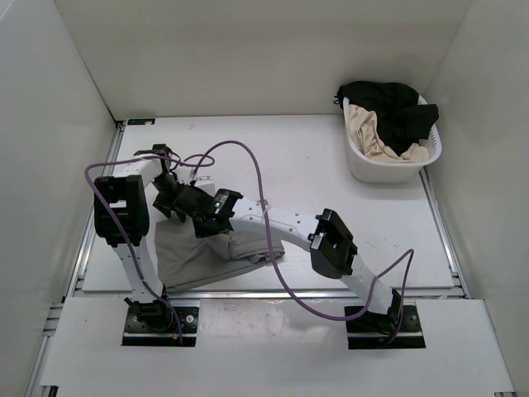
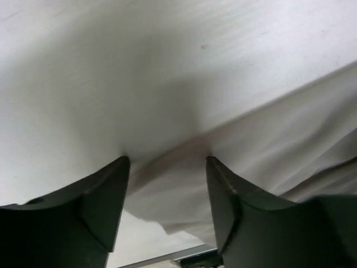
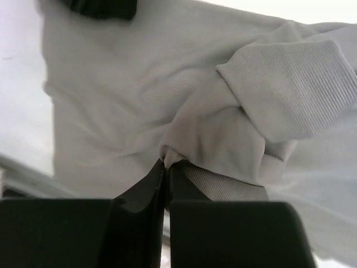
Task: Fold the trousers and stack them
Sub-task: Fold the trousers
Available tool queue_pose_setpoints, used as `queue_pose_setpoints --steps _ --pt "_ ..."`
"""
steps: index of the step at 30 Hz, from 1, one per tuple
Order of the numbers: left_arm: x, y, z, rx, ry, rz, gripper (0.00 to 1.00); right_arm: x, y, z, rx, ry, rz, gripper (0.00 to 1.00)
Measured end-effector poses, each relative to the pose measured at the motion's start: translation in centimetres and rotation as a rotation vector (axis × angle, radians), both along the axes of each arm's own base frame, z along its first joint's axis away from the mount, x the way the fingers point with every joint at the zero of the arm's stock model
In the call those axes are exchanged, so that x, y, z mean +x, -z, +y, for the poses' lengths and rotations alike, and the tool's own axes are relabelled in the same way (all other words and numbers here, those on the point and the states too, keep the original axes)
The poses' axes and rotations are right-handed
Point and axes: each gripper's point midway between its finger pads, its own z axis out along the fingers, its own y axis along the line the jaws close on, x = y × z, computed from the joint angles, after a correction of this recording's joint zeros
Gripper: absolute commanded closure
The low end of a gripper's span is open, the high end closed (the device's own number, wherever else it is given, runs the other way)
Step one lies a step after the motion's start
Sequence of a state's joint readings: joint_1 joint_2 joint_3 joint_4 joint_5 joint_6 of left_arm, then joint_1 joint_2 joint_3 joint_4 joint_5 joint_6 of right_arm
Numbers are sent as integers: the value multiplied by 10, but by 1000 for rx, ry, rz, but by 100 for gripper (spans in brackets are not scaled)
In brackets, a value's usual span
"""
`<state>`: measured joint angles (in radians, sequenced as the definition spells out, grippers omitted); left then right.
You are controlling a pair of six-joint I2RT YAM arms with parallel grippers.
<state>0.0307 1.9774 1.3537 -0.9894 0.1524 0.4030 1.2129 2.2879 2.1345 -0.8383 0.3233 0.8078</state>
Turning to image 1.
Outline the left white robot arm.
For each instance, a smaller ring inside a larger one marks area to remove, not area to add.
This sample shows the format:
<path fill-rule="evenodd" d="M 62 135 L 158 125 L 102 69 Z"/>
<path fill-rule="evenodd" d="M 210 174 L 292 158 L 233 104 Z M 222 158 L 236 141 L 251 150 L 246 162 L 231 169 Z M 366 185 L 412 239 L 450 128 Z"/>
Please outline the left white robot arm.
<path fill-rule="evenodd" d="M 169 304 L 145 239 L 150 229 L 145 188 L 155 181 L 170 180 L 172 154 L 165 144 L 156 144 L 137 151 L 129 160 L 115 161 L 114 165 L 125 168 L 114 175 L 92 179 L 90 170 L 105 166 L 97 163 L 87 166 L 84 177 L 94 193 L 95 231 L 119 257 L 131 286 L 126 299 L 129 308 L 138 321 L 155 331 L 178 333 L 179 316 Z"/>

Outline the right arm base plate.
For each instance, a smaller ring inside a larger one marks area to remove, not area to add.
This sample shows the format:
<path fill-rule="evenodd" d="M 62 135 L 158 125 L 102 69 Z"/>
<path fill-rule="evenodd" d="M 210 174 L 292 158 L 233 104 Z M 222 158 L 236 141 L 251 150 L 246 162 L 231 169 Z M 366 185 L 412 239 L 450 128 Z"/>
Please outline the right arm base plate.
<path fill-rule="evenodd" d="M 396 337 L 393 335 L 398 320 L 386 323 L 379 314 L 367 312 L 362 317 L 346 323 L 349 350 L 423 349 L 426 347 L 417 307 L 403 306 L 403 319 Z"/>

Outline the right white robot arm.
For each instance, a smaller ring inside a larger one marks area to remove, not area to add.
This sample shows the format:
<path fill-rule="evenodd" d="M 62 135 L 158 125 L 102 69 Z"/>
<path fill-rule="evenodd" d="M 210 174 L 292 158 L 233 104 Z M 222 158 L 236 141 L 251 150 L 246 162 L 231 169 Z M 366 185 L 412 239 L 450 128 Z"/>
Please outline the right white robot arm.
<path fill-rule="evenodd" d="M 210 195 L 196 186 L 184 186 L 171 209 L 180 220 L 191 218 L 198 238 L 222 232 L 252 232 L 278 238 L 308 252 L 312 269 L 328 279 L 339 280 L 363 301 L 348 316 L 334 316 L 305 304 L 288 285 L 290 297 L 309 313 L 335 322 L 361 323 L 371 332 L 396 332 L 401 325 L 403 297 L 384 284 L 361 258 L 354 238 L 337 212 L 326 208 L 320 214 L 289 213 L 260 199 L 220 189 Z"/>

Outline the grey trousers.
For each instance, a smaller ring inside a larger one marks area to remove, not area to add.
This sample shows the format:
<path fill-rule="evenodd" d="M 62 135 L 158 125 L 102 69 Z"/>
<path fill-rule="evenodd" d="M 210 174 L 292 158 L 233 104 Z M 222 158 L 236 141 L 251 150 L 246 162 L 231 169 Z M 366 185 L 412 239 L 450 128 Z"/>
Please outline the grey trousers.
<path fill-rule="evenodd" d="M 155 226 L 158 276 L 167 290 L 187 290 L 234 278 L 284 256 L 283 243 L 252 232 L 197 238 L 193 223 L 178 219 Z"/>

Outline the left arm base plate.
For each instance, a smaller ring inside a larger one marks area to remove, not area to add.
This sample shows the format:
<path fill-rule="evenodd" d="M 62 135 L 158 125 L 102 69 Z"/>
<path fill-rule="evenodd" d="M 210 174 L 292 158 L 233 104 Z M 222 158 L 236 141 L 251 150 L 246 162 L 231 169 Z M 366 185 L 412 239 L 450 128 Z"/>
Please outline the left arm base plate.
<path fill-rule="evenodd" d="M 127 309 L 122 345 L 125 347 L 195 347 L 198 334 L 199 307 L 174 306 L 181 327 L 176 330 L 174 314 L 164 308 L 161 313 L 138 315 Z"/>

